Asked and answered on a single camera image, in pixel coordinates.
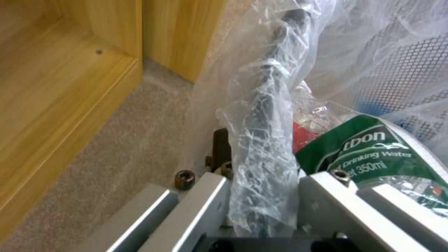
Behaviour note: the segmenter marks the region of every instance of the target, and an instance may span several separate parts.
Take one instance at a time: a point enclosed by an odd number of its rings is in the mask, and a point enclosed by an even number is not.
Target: hex nut
[[[182,170],[176,173],[174,177],[174,185],[181,191],[189,190],[194,185],[195,176],[190,170]]]

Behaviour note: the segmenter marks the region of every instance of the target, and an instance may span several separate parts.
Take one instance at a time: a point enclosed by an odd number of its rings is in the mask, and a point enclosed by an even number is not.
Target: green label
[[[296,158],[307,174],[341,169],[355,183],[399,175],[447,186],[401,137],[368,115],[356,116],[323,134],[296,153]]]

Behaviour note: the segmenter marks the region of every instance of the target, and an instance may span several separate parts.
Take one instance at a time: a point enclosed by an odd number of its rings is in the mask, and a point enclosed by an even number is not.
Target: plastic bag
[[[447,7],[443,0],[256,1],[196,83],[182,168],[201,170],[213,131],[227,127],[236,170],[229,217],[237,235],[287,235],[297,214],[291,90],[305,88],[306,78],[320,99],[389,114],[398,124],[422,116],[413,113],[448,96],[435,81],[440,73],[431,71],[446,69]],[[428,49],[407,55],[420,44]],[[416,61],[424,64],[414,67]],[[429,84],[431,99],[415,103]],[[445,121],[446,113],[437,118]],[[446,144],[432,140],[423,142]]]

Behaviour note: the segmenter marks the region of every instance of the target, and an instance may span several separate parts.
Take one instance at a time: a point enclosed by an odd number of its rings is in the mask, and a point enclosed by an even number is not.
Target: wood grain surface
[[[145,0],[143,51],[195,82],[227,0]]]
[[[142,57],[142,0],[45,1],[64,18],[130,55]]]
[[[115,44],[30,2],[0,2],[0,243],[142,77],[136,20]]]

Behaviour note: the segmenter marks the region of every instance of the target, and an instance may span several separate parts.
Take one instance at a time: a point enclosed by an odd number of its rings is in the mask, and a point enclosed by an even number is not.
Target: bolt
[[[224,162],[221,165],[221,175],[224,177],[232,180],[233,179],[233,169],[232,169],[232,162]]]
[[[350,184],[350,176],[348,173],[346,173],[343,170],[331,170],[330,174],[337,179],[341,184],[343,184],[346,187],[349,187]]]
[[[174,185],[181,191],[189,190],[194,185],[194,173],[190,170],[182,170],[176,173]]]

